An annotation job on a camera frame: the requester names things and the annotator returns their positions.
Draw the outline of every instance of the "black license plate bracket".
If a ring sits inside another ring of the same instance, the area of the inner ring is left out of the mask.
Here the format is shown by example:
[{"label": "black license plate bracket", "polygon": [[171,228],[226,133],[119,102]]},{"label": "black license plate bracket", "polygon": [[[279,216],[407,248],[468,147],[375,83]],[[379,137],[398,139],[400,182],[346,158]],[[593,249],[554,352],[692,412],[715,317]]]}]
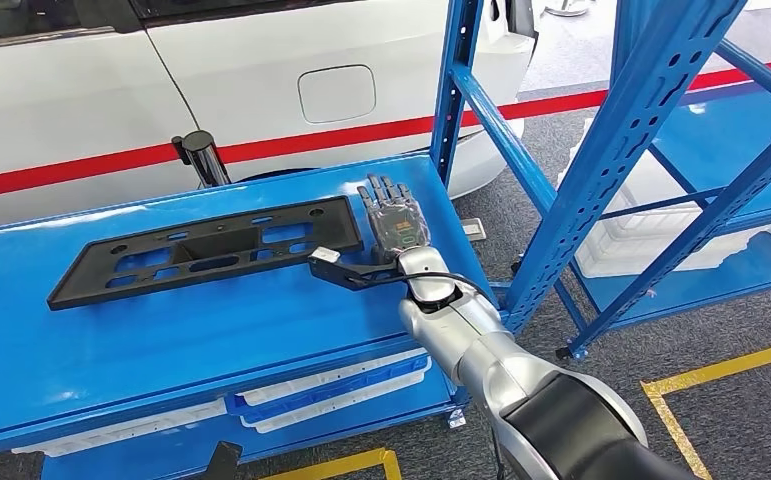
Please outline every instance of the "black license plate bracket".
[{"label": "black license plate bracket", "polygon": [[363,248],[347,197],[90,242],[47,303],[62,310],[285,267],[304,263],[318,246]]}]

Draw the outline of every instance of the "gray carpet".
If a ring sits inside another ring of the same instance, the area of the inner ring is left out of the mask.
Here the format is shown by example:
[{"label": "gray carpet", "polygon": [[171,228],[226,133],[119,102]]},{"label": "gray carpet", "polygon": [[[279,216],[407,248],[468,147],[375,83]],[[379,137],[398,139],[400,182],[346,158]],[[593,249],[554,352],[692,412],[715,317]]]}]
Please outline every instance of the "gray carpet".
[{"label": "gray carpet", "polygon": [[[549,178],[567,163],[568,149],[593,111],[527,119],[525,143]],[[538,217],[511,173],[462,198],[462,217],[480,217],[489,238],[475,244],[491,278],[510,276]],[[541,305],[518,339],[533,353],[553,359],[553,351],[574,332],[555,294]],[[644,396],[640,381],[653,381],[709,363],[771,347],[771,292],[664,318],[606,335],[572,368],[593,374],[623,396],[644,422],[653,450],[685,465],[664,425]],[[771,479],[771,366],[667,396],[678,421],[716,479]],[[240,478],[266,475],[378,447],[395,450],[406,479],[492,479],[490,437],[478,412],[468,424],[449,430],[443,419],[428,418],[348,440],[254,462]],[[0,479],[37,478],[40,457],[0,454]],[[381,469],[345,476],[384,478]]]}]

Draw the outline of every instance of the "white car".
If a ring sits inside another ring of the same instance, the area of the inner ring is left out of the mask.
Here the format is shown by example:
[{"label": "white car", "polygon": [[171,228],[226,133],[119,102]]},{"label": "white car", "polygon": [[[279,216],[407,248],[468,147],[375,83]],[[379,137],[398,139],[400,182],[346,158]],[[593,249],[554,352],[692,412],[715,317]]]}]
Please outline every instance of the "white car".
[{"label": "white car", "polygon": [[[169,145],[197,128],[233,181],[428,146],[414,134],[260,159],[234,147],[432,115],[447,3],[0,0],[0,224],[197,188]],[[474,72],[512,103],[530,2],[485,3]],[[452,196],[505,166],[481,129],[460,142]]]}]

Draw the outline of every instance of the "blue table surface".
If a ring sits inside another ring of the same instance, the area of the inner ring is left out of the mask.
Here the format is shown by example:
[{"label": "blue table surface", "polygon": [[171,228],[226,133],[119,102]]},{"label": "blue table surface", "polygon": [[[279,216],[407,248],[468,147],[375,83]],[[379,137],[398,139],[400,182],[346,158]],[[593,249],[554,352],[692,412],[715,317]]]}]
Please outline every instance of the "blue table surface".
[{"label": "blue table surface", "polygon": [[356,191],[367,173],[406,183],[450,269],[487,286],[423,154],[0,227],[0,449],[413,348],[396,314],[405,286],[350,292],[306,265],[57,312],[46,304],[87,242],[235,212],[347,195],[369,248]]},{"label": "blue table surface", "polygon": [[[677,107],[653,141],[698,190],[723,187],[771,143],[771,94],[758,92]],[[771,184],[736,218],[771,210]]]}]

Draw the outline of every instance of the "blue workbench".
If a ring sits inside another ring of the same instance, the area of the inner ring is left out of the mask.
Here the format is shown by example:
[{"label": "blue workbench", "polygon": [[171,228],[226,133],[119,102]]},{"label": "blue workbench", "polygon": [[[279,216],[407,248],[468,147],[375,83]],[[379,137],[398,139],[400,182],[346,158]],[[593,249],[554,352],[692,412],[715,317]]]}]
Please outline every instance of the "blue workbench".
[{"label": "blue workbench", "polygon": [[[349,196],[367,251],[373,237],[356,188],[368,173],[407,184],[450,269],[487,287],[425,153],[0,227],[0,451],[416,348],[397,316],[405,285],[351,292],[311,277],[307,265],[56,312],[46,304],[87,242],[335,195]],[[421,384],[270,434],[216,417],[50,458],[44,473],[193,473],[218,440],[255,459],[453,409],[453,395],[433,367]],[[117,471],[127,467],[139,471]]]}]

